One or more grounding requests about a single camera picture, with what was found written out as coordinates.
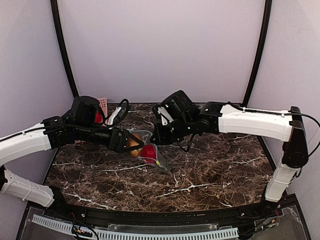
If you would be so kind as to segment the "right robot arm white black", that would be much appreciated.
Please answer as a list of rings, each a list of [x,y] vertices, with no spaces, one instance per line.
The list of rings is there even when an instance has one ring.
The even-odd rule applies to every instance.
[[[231,102],[207,102],[201,108],[192,103],[162,103],[154,108],[161,120],[154,125],[150,141],[155,145],[180,143],[184,137],[210,134],[245,134],[261,136],[283,142],[282,159],[265,188],[264,198],[278,202],[297,172],[309,161],[305,114],[298,107],[290,110],[270,111],[236,106]]]

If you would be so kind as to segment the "pink plastic basket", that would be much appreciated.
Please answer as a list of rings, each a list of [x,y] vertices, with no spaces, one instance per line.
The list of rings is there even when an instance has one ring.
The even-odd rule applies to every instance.
[[[108,116],[108,105],[107,105],[107,98],[98,98],[99,106],[101,107],[102,111],[104,112],[105,117]]]

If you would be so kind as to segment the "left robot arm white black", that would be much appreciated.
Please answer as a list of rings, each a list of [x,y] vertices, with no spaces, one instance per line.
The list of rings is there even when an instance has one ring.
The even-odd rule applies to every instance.
[[[44,119],[31,128],[0,140],[0,192],[49,208],[64,201],[61,191],[20,177],[6,164],[24,156],[54,150],[76,141],[105,146],[116,153],[140,150],[144,142],[130,131],[116,127],[129,111],[123,99],[112,115],[105,116],[98,99],[77,96],[63,116]]]

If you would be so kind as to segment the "clear zip top bag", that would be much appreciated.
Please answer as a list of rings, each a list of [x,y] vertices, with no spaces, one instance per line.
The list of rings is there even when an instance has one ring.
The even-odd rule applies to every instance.
[[[134,149],[129,153],[141,160],[147,165],[150,165],[166,174],[171,174],[167,160],[160,154],[158,147],[151,143],[152,133],[148,130],[130,130],[133,136],[144,143],[143,148]]]

